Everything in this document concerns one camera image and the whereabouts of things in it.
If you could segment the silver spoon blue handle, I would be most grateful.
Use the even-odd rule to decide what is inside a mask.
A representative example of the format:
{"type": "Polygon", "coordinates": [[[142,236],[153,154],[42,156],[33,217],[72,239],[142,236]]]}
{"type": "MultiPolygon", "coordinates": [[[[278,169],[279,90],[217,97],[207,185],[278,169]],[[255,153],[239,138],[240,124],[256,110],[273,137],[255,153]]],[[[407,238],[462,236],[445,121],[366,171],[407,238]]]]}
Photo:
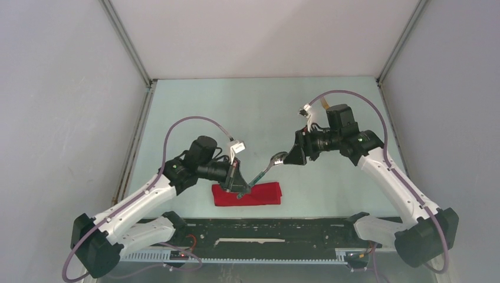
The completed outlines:
{"type": "Polygon", "coordinates": [[[252,188],[270,171],[270,169],[274,166],[277,166],[279,164],[283,164],[284,162],[284,159],[286,158],[286,156],[288,155],[287,152],[278,152],[276,154],[274,154],[270,160],[269,160],[269,163],[267,165],[267,167],[265,169],[263,169],[250,183],[249,183],[249,187],[250,187],[250,191],[249,193],[251,192],[252,188]]]}

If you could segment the red cloth napkin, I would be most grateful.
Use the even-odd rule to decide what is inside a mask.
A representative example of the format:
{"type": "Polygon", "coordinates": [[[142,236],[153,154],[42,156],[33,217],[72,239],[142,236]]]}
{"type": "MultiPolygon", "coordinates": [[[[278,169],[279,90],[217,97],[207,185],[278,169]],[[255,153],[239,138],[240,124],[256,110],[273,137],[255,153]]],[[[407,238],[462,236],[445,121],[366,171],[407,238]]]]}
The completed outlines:
{"type": "Polygon", "coordinates": [[[282,191],[279,182],[257,184],[252,192],[238,199],[237,194],[224,191],[220,185],[212,185],[212,195],[215,206],[264,206],[280,205],[282,191]]]}

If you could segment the gold fork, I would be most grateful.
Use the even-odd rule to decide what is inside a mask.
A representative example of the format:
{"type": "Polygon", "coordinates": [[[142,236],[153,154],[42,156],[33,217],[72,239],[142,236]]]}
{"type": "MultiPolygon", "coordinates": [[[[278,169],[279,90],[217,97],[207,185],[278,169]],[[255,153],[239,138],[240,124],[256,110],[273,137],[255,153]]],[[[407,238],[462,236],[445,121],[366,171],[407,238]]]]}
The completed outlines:
{"type": "Polygon", "coordinates": [[[324,97],[320,98],[320,102],[323,109],[328,110],[330,108],[330,105],[328,104],[327,100],[324,97]]]}

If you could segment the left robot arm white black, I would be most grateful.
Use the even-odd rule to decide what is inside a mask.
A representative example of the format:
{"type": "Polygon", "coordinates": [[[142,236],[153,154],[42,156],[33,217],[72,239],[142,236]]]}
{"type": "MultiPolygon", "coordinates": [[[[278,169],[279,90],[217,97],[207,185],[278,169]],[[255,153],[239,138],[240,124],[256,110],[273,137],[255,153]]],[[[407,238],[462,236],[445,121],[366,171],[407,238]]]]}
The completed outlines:
{"type": "Polygon", "coordinates": [[[199,136],[188,150],[165,161],[156,174],[139,190],[110,209],[89,217],[82,214],[73,224],[71,249],[93,278],[112,271],[126,255],[161,242],[180,245],[186,238],[187,223],[177,213],[165,212],[143,223],[154,208],[171,200],[199,179],[218,182],[222,189],[240,195],[251,191],[241,175],[236,154],[245,143],[229,142],[229,154],[214,157],[217,142],[199,136]]]}

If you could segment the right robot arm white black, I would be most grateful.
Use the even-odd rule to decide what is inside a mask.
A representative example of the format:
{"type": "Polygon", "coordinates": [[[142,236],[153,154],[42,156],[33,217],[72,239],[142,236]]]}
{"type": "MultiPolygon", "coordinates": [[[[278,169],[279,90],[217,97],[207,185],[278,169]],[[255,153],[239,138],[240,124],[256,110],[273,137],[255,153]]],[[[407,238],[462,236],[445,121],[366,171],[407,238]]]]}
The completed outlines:
{"type": "Polygon", "coordinates": [[[352,225],[343,230],[345,243],[359,246],[371,241],[392,247],[413,268],[446,256],[455,241],[458,214],[452,208],[440,208],[419,190],[395,164],[377,134],[359,129],[351,107],[339,104],[325,112],[329,126],[323,128],[313,123],[309,104],[300,109],[307,125],[295,132],[284,164],[304,166],[322,152],[338,151],[379,185],[400,218],[393,222],[366,212],[355,214],[349,218],[352,225]]]}

